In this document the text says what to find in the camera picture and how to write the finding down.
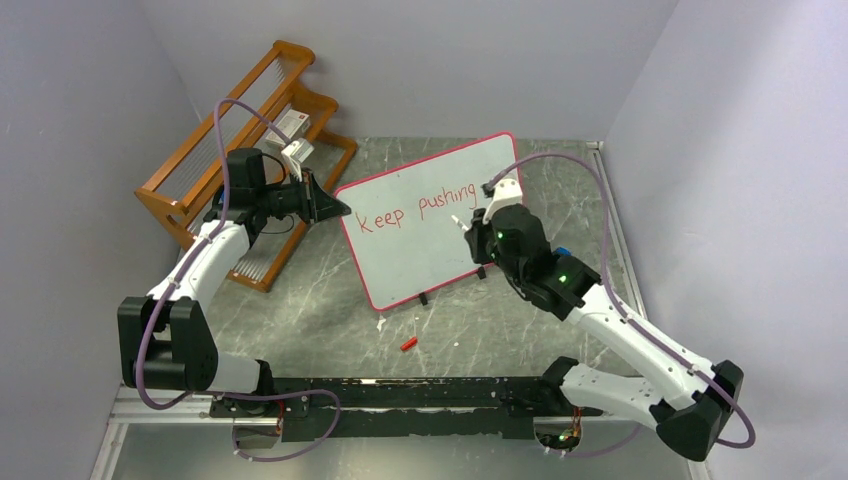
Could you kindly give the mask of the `pink-framed whiteboard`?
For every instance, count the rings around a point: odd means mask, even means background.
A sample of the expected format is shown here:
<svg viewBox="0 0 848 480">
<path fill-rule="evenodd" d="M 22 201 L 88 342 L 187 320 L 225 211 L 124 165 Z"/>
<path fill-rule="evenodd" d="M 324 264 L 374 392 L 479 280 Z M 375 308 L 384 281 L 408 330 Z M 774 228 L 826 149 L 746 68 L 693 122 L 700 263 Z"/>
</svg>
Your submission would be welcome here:
<svg viewBox="0 0 848 480">
<path fill-rule="evenodd" d="M 370 306 L 385 311 L 479 266 L 457 223 L 489 200 L 482 186 L 517 159 L 500 132 L 338 188 L 341 220 Z"/>
</svg>

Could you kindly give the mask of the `red marker cap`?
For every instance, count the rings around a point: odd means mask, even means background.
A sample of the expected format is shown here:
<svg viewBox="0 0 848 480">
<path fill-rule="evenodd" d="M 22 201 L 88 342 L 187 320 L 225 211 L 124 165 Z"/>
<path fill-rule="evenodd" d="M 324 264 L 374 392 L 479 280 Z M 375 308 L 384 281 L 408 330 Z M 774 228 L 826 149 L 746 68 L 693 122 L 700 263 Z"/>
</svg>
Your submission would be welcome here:
<svg viewBox="0 0 848 480">
<path fill-rule="evenodd" d="M 400 346 L 400 350 L 402 352 L 407 352 L 410 349 L 414 348 L 417 344 L 418 344 L 418 338 L 416 336 L 413 336 Z"/>
</svg>

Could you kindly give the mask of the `red white marker pen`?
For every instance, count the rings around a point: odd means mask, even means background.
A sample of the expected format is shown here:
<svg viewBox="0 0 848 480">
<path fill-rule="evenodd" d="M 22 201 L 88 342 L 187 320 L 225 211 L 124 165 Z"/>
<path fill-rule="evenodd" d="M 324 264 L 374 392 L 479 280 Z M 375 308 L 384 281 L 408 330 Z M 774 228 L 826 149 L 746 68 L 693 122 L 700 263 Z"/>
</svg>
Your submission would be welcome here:
<svg viewBox="0 0 848 480">
<path fill-rule="evenodd" d="M 459 227 L 459 228 L 460 228 L 463 232 L 467 232 L 467 231 L 469 231 L 469 227 L 468 227 L 465 223 L 463 223 L 463 222 L 462 222 L 462 221 L 461 221 L 461 220 L 460 220 L 457 216 L 455 216 L 455 215 L 451 215 L 451 220 L 452 220 L 452 221 L 453 221 L 453 222 L 454 222 L 454 223 L 455 223 L 455 224 L 456 224 L 456 225 L 457 225 L 457 226 L 458 226 L 458 227 Z"/>
</svg>

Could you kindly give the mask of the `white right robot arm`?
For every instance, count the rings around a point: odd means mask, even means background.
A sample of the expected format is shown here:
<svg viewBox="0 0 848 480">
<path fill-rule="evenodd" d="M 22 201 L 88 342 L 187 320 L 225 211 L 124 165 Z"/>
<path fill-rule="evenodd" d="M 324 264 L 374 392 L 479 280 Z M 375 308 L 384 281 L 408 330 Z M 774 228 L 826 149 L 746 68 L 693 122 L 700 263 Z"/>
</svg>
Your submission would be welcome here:
<svg viewBox="0 0 848 480">
<path fill-rule="evenodd" d="M 463 236 L 471 258 L 492 263 L 519 297 L 589 333 L 617 354 L 637 376 L 597 370 L 560 357 L 545 371 L 539 391 L 550 413 L 571 406 L 602 410 L 656 432 L 678 455 L 704 461 L 738 399 L 742 369 L 713 362 L 683 347 L 642 318 L 601 275 L 563 249 L 553 249 L 541 221 L 521 204 L 491 219 L 474 210 Z"/>
</svg>

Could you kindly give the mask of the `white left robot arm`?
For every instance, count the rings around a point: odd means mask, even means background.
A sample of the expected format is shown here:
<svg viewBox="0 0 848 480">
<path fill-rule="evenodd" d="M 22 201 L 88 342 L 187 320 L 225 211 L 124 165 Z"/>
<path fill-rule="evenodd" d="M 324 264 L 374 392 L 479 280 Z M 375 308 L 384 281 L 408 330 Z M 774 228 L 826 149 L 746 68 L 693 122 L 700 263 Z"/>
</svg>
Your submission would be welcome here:
<svg viewBox="0 0 848 480">
<path fill-rule="evenodd" d="M 352 210 L 324 191 L 308 168 L 286 182 L 268 182 L 266 157 L 257 148 L 227 154 L 225 184 L 188 252 L 146 295 L 129 296 L 119 305 L 121 369 L 127 386 L 236 393 L 237 403 L 254 416 L 275 406 L 277 388 L 268 364 L 220 352 L 207 310 L 269 219 L 297 216 L 314 224 Z"/>
</svg>

